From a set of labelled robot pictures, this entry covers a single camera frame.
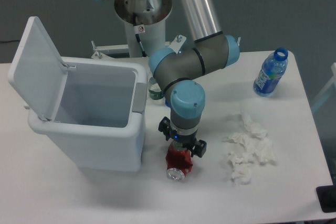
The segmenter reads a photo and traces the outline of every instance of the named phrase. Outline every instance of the trash bin lid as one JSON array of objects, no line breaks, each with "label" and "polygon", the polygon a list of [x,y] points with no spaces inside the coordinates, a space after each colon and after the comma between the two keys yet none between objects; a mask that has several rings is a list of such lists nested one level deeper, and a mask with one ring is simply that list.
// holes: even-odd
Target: trash bin lid
[{"label": "trash bin lid", "polygon": [[9,69],[8,80],[43,121],[55,119],[67,68],[38,17],[30,17]]}]

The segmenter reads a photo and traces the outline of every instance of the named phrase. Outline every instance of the black cable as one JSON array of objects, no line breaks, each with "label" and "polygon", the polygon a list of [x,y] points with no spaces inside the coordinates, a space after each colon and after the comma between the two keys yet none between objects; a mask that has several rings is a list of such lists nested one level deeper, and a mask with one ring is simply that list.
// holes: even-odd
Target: black cable
[{"label": "black cable", "polygon": [[[133,13],[133,26],[137,26],[136,24],[137,24],[136,13]],[[141,50],[141,53],[142,53],[142,57],[147,57],[145,49],[143,48],[143,45],[141,43],[139,34],[135,34],[135,37],[136,37],[137,42],[139,43],[140,50]]]},{"label": "black cable", "polygon": [[0,40],[0,44],[12,43],[12,42],[20,42],[20,40],[19,40],[19,39],[14,39],[14,40]]}]

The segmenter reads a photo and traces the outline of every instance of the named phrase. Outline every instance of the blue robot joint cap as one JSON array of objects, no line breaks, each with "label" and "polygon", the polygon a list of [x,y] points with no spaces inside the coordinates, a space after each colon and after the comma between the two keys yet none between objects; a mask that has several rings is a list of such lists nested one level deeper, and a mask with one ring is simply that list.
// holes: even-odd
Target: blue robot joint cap
[{"label": "blue robot joint cap", "polygon": [[205,106],[205,92],[201,85],[192,80],[180,81],[171,93],[171,108],[182,118],[194,119],[201,116]]}]

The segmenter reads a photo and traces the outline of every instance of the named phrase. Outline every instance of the metal bracket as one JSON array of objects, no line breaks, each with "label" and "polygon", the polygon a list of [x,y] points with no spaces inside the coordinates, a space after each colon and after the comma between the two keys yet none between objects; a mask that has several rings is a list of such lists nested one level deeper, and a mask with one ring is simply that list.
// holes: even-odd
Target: metal bracket
[{"label": "metal bracket", "polygon": [[92,44],[93,51],[95,52],[94,55],[98,56],[98,58],[101,59],[102,58],[101,53],[99,50],[97,50],[96,45],[94,43],[95,42],[92,40],[91,44]]},{"label": "metal bracket", "polygon": [[176,38],[171,42],[169,47],[174,50],[175,53],[179,53],[181,50],[181,47],[186,42],[187,38],[183,35],[177,35]]},{"label": "metal bracket", "polygon": [[[170,47],[174,50],[175,53],[178,53],[181,50],[181,47],[187,40],[186,37],[182,35],[177,35],[176,38],[172,41],[166,41],[165,46]],[[103,55],[114,55],[114,54],[127,54],[129,52],[128,45],[114,45],[114,46],[98,46],[94,44],[95,42],[92,40],[92,48],[93,48],[93,56],[96,59],[102,59]]]}]

